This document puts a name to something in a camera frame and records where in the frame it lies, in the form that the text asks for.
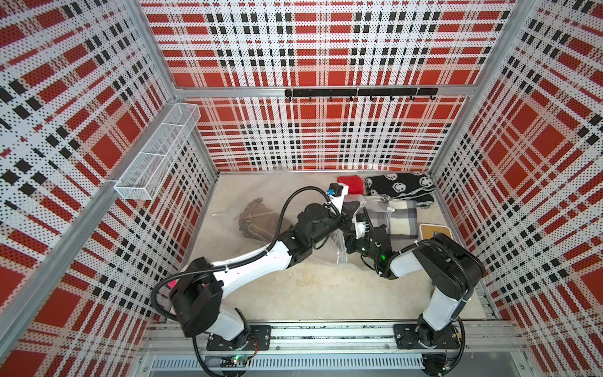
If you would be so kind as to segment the clear plastic vacuum bag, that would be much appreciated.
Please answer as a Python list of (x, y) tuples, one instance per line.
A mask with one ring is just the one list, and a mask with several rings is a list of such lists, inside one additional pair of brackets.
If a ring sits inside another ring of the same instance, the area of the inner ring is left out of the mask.
[(240, 216), (240, 230), (268, 244), (214, 265), (233, 269), (267, 258), (280, 249), (287, 251), (291, 264), (296, 265), (322, 248), (329, 237), (335, 237), (345, 253), (358, 253), (362, 259), (372, 260), (371, 269), (385, 273), (400, 254), (394, 251), (391, 241), (411, 240), (418, 236), (417, 203), (414, 200), (386, 203), (369, 196), (354, 196), (351, 201), (346, 201), (344, 196), (333, 196), (332, 191), (325, 196), (326, 204), (309, 204), (298, 214), (296, 224), (286, 222), (285, 211), (295, 196), (316, 190), (313, 186), (300, 188), (287, 199), (279, 215), (265, 209), (261, 199), (253, 201)]

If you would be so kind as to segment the grey white plaid scarf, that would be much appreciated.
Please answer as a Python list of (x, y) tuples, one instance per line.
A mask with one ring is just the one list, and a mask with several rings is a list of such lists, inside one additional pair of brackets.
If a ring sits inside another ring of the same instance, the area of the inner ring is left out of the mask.
[(365, 197), (372, 225), (385, 226), (386, 233), (396, 240), (413, 240), (419, 237), (417, 202), (414, 200), (383, 201), (376, 197)]

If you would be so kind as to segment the brown knitted scarf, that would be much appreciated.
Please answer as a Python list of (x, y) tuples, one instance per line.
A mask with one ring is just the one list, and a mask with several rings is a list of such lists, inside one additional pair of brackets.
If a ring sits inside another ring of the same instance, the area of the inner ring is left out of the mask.
[(264, 243), (271, 243), (277, 231), (280, 214), (263, 204), (262, 198), (249, 202), (238, 217), (243, 236)]

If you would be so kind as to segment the red knitted scarf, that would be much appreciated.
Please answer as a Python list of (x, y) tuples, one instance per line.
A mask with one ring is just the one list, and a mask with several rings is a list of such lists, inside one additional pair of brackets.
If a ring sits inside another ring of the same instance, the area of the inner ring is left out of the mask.
[(358, 175), (340, 176), (337, 178), (337, 183), (347, 185), (350, 195), (364, 195), (364, 181)]

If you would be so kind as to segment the black smiley pattern scarf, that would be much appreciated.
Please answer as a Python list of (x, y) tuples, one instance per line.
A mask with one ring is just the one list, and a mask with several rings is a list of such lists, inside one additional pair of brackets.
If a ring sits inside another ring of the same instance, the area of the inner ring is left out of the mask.
[(435, 190), (432, 179), (420, 173), (390, 173), (364, 179), (367, 194), (383, 201), (415, 201), (418, 207), (430, 207), (434, 203)]

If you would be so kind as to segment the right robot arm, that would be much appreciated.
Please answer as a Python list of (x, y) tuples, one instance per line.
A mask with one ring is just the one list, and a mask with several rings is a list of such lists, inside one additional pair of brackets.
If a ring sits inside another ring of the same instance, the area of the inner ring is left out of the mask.
[(395, 280), (422, 270), (431, 279), (433, 293), (419, 315), (415, 336), (426, 349), (438, 347), (485, 275), (482, 262), (442, 232), (394, 251), (386, 229), (373, 226), (363, 214), (344, 226), (343, 239), (345, 251), (370, 259), (368, 267), (381, 278)]

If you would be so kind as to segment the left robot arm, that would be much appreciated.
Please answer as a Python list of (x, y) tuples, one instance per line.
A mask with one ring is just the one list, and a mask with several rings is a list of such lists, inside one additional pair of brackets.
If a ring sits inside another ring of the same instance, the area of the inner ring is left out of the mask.
[(239, 309), (224, 305), (223, 298), (265, 275), (304, 262), (333, 232), (355, 234), (352, 219), (359, 207), (357, 201), (345, 202), (336, 218), (324, 205), (309, 204), (268, 252), (260, 249), (224, 261), (220, 271), (211, 273), (204, 272), (212, 267), (205, 258), (192, 261), (186, 271), (197, 274), (178, 279), (170, 292), (184, 336), (195, 338), (207, 333), (220, 336), (232, 350), (245, 347), (253, 337), (251, 326)]

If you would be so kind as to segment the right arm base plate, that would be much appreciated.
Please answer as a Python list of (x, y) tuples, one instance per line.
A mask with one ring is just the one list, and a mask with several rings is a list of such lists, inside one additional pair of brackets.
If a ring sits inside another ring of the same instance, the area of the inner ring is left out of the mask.
[(435, 331), (428, 325), (394, 325), (398, 350), (458, 350), (460, 340), (453, 325)]

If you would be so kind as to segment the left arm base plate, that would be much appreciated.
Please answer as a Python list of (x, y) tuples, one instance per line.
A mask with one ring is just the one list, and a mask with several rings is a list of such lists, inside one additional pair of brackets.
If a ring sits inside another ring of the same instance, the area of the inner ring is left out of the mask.
[(251, 325), (233, 340), (224, 340), (221, 336), (210, 335), (206, 349), (208, 351), (268, 350), (272, 329), (269, 325)]

